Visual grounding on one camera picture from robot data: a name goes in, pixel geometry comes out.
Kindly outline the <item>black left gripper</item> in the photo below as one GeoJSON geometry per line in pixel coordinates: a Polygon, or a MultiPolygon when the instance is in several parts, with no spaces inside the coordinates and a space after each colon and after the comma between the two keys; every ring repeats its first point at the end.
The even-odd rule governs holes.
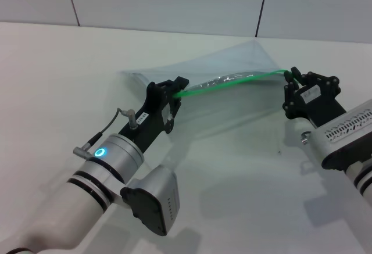
{"type": "Polygon", "coordinates": [[[158,135],[165,130],[162,110],[168,104],[166,133],[170,134],[174,128],[174,120],[181,107],[181,93],[189,84],[189,79],[178,76],[174,80],[166,80],[155,84],[151,82],[146,88],[146,98],[141,109],[135,114],[139,119],[136,129],[131,129],[129,123],[120,131],[122,135],[132,141],[142,153],[151,146],[158,135]]]}

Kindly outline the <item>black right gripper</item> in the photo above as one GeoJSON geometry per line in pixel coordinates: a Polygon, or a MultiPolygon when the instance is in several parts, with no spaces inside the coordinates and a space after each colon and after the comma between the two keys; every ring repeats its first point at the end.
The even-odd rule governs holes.
{"type": "Polygon", "coordinates": [[[292,67],[291,72],[284,72],[284,78],[287,85],[284,86],[282,108],[288,119],[304,118],[313,127],[319,128],[346,113],[336,100],[341,92],[338,77],[322,76],[314,72],[302,74],[296,67],[292,67]]]}

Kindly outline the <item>clear green-zip document bag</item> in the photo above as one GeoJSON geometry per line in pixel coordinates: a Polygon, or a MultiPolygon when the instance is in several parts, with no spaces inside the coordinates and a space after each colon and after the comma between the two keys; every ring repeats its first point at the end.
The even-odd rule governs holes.
{"type": "Polygon", "coordinates": [[[257,41],[248,41],[195,59],[148,69],[132,69],[124,74],[146,87],[149,83],[189,81],[176,98],[201,95],[257,80],[280,81],[281,69],[257,41]]]}

